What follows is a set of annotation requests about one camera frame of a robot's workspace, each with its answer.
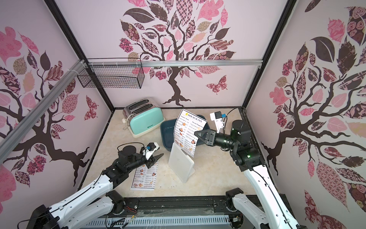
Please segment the new printed menu sheet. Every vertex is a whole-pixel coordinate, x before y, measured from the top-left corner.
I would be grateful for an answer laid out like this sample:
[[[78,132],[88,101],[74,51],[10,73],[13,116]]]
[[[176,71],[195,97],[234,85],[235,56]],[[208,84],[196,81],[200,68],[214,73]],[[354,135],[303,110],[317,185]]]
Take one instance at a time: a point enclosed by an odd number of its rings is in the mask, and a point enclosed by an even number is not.
[[[204,118],[182,109],[174,125],[173,142],[183,152],[194,157],[198,143],[198,137],[194,133],[203,130],[206,124]]]

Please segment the old printed menu sheet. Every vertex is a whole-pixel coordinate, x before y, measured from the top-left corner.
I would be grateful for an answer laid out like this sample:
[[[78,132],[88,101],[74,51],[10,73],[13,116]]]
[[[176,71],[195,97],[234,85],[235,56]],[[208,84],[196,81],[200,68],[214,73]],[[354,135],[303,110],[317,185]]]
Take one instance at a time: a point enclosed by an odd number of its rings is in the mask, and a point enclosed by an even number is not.
[[[159,163],[156,162],[150,169],[142,165],[135,170],[131,190],[153,191],[155,189]]]

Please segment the white acrylic menu holder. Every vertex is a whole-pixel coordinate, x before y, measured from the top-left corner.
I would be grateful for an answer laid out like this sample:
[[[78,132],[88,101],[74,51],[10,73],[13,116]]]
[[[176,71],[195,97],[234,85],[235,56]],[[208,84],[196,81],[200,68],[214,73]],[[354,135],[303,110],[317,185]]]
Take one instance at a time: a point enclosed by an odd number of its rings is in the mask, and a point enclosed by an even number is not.
[[[176,143],[172,145],[168,165],[183,183],[195,173],[194,161]]]

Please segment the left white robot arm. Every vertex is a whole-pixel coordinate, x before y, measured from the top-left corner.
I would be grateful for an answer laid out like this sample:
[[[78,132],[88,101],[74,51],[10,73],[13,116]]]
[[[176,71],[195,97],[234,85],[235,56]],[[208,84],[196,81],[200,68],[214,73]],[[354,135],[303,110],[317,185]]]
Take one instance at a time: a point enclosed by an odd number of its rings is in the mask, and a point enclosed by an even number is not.
[[[156,142],[143,146],[141,150],[124,144],[118,158],[89,185],[50,207],[41,205],[36,208],[30,219],[25,220],[27,228],[80,229],[100,216],[123,213],[126,203],[115,188],[138,167],[145,165],[151,168],[163,156],[154,156],[157,150],[159,145]]]

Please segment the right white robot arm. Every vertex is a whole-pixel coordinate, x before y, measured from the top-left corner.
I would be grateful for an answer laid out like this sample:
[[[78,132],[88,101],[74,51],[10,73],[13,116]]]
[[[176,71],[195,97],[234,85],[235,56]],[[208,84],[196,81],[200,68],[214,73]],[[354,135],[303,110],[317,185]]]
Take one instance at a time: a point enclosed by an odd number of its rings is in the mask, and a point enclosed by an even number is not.
[[[230,134],[216,130],[201,130],[194,133],[210,147],[229,151],[233,162],[249,180],[261,204],[255,205],[241,189],[226,192],[227,208],[239,211],[256,229],[302,229],[285,205],[273,184],[263,155],[255,147],[252,129],[246,120],[232,122]]]

